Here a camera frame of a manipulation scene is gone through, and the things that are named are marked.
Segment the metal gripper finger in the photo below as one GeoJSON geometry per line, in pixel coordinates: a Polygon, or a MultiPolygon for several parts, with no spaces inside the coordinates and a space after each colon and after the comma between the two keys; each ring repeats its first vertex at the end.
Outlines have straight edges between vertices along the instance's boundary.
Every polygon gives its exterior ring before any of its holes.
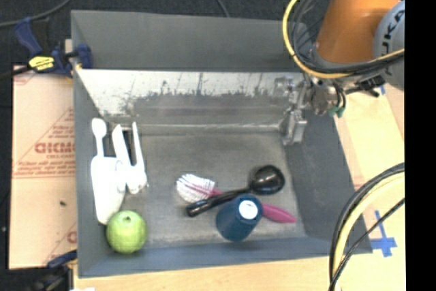
{"type": "Polygon", "coordinates": [[[303,106],[304,81],[284,76],[274,81],[274,98],[287,101],[291,106],[303,106]]]}
{"type": "Polygon", "coordinates": [[[286,112],[281,122],[282,142],[285,146],[299,144],[303,141],[307,120],[301,110],[286,112]]]}

